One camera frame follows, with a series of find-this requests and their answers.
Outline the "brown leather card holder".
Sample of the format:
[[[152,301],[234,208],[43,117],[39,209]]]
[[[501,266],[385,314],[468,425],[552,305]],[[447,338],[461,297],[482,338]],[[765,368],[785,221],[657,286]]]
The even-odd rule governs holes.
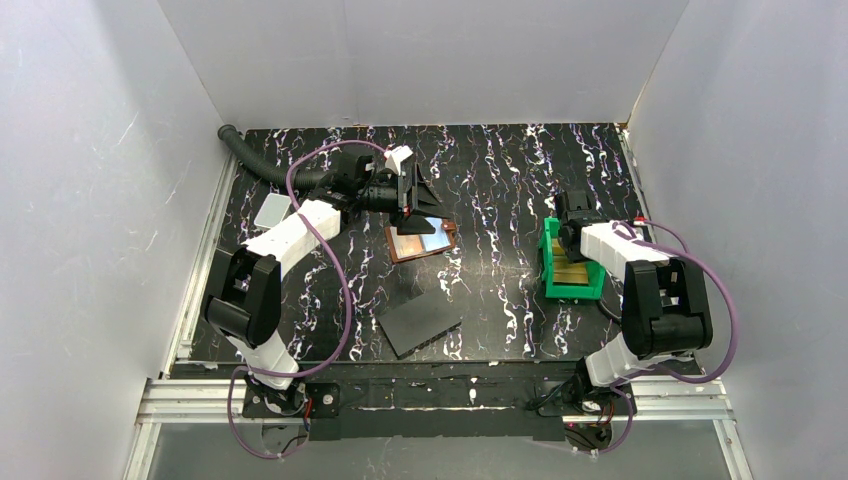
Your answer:
[[[429,234],[399,235],[394,226],[385,228],[389,255],[393,263],[399,264],[444,253],[456,247],[457,225],[448,219],[426,217],[434,229]]]

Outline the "green plastic card tray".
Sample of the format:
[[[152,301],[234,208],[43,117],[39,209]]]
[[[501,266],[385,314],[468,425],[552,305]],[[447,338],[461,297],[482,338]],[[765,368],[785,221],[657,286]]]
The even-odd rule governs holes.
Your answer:
[[[559,243],[558,228],[556,218],[546,218],[538,243],[544,296],[548,299],[599,300],[606,270],[594,261],[569,260]]]

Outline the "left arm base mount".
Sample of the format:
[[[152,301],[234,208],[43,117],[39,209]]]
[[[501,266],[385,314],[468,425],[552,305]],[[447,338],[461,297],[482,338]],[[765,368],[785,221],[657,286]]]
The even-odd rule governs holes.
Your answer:
[[[243,373],[241,380],[246,389],[240,416],[263,424],[262,456],[285,458],[309,440],[315,420],[336,418],[341,410],[341,387],[336,383],[293,379],[286,389],[276,390],[251,373]],[[291,438],[268,449],[264,443],[267,430],[287,427],[294,429]]]

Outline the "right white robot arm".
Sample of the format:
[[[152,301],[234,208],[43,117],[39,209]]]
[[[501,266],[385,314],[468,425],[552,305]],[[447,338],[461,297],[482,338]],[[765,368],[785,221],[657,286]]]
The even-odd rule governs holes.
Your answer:
[[[575,263],[594,261],[623,285],[620,332],[582,358],[573,384],[583,395],[680,354],[708,347],[713,328],[703,270],[648,245],[632,222],[608,220],[580,190],[555,195],[557,238]]]

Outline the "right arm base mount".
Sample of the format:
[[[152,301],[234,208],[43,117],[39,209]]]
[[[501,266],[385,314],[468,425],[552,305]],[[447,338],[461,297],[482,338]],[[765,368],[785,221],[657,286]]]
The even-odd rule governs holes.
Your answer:
[[[592,456],[618,448],[630,434],[637,413],[628,386],[595,387],[577,378],[537,385],[524,409],[543,418],[577,417],[565,421],[566,439],[578,453]]]

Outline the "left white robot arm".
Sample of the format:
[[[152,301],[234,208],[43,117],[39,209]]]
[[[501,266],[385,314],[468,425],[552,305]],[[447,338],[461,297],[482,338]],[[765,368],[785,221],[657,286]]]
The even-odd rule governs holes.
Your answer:
[[[387,215],[399,236],[433,234],[434,219],[448,216],[406,145],[347,154],[326,172],[302,164],[265,168],[272,180],[283,180],[293,211],[234,249],[216,249],[201,306],[202,319],[244,356],[255,381],[279,392],[306,375],[278,332],[286,274],[323,249],[340,277],[348,334],[353,300],[330,240],[363,211]]]

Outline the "gold credit card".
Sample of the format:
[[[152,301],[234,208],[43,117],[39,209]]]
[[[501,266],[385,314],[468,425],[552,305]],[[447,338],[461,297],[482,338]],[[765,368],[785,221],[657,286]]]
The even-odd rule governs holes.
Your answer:
[[[398,235],[394,230],[389,232],[391,240],[391,256],[395,262],[423,255],[425,248],[420,235]]]

